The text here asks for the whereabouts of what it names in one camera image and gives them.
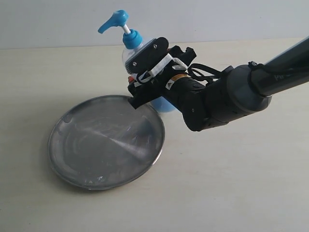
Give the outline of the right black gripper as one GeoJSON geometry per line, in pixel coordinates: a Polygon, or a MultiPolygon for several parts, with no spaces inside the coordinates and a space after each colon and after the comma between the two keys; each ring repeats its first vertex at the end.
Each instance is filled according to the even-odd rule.
{"type": "Polygon", "coordinates": [[[179,46],[168,49],[154,66],[159,69],[158,74],[146,72],[135,80],[131,76],[128,78],[128,90],[132,94],[129,103],[134,108],[149,102],[154,108],[163,108],[163,101],[159,99],[162,97],[174,107],[180,108],[184,96],[196,89],[195,80],[186,72],[195,57],[196,53],[190,47],[185,51],[179,46]]]}

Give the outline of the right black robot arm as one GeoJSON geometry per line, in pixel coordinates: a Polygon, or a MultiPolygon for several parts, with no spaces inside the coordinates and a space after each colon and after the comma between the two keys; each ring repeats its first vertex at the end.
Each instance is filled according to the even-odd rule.
{"type": "Polygon", "coordinates": [[[274,94],[309,80],[309,41],[304,39],[266,64],[253,61],[218,71],[194,63],[192,48],[169,47],[166,38],[152,40],[125,62],[129,103],[134,108],[165,98],[187,127],[201,131],[265,110],[274,94]]]}

